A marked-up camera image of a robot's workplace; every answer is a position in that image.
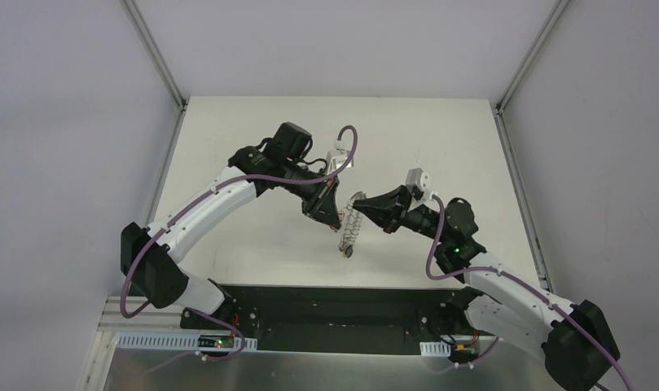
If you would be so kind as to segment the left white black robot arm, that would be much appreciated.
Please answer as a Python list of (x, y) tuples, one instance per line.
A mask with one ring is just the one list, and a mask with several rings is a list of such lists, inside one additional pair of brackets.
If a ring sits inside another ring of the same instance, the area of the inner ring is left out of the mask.
[(232, 308), (224, 291), (212, 280), (186, 272), (179, 262), (226, 217), (276, 187), (301, 200), (303, 215), (338, 231), (338, 176), (353, 164), (358, 146), (357, 130), (351, 125), (340, 130), (347, 131), (352, 134), (351, 146), (337, 138), (325, 169), (314, 172), (305, 161), (312, 135), (284, 122), (273, 137), (236, 151), (211, 183), (172, 213), (146, 226), (126, 226), (121, 232), (121, 315), (131, 319), (148, 305), (180, 305), (199, 313), (212, 329), (226, 327)]

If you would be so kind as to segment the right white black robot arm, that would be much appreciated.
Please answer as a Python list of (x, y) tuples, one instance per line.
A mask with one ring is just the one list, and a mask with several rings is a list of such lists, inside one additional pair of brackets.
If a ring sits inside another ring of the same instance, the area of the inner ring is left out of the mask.
[(618, 360), (617, 343), (603, 311), (576, 304), (534, 286), (479, 244), (472, 206), (448, 203), (414, 187), (357, 200), (353, 207), (386, 233), (405, 227), (432, 239), (425, 274), (433, 281), (457, 279), (464, 298), (446, 311), (447, 326), (492, 334), (540, 361), (564, 390), (590, 390), (611, 369), (634, 388)]

